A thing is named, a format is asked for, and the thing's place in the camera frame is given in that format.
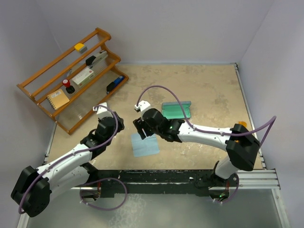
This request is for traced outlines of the blue cleaning cloth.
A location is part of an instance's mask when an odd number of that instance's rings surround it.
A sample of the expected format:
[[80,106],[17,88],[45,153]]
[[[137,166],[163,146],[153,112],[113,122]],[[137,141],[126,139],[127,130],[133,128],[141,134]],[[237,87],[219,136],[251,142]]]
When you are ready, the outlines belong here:
[[160,152],[155,135],[141,139],[139,134],[131,135],[131,143],[134,157],[155,155]]

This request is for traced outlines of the grey glasses case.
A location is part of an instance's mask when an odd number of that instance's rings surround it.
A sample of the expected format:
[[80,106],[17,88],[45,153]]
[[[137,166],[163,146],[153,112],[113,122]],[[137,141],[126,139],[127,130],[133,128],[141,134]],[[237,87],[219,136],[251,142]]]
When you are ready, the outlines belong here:
[[[181,102],[187,118],[191,118],[190,106],[191,101]],[[162,103],[161,113],[167,119],[184,119],[184,114],[178,102],[165,102]]]

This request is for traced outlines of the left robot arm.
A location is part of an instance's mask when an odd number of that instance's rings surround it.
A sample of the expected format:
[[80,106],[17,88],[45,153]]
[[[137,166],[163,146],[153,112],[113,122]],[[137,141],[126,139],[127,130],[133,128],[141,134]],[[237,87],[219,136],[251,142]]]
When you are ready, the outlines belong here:
[[123,129],[124,121],[117,114],[104,117],[98,121],[96,129],[65,155],[35,169],[24,168],[11,193],[19,206],[19,214],[35,217],[62,192],[77,185],[95,185],[97,169],[89,162],[103,153]]

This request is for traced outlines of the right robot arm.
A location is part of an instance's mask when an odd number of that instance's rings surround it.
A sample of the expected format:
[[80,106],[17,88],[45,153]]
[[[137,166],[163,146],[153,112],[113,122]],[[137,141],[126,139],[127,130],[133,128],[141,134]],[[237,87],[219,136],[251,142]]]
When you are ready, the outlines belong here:
[[233,134],[232,136],[202,133],[190,127],[185,120],[167,119],[155,108],[144,112],[133,124],[142,139],[156,134],[168,142],[194,142],[227,152],[227,156],[215,164],[211,174],[211,180],[217,186],[222,186],[239,170],[254,169],[260,142],[252,134],[248,134],[247,128],[240,124],[223,128],[224,133]]

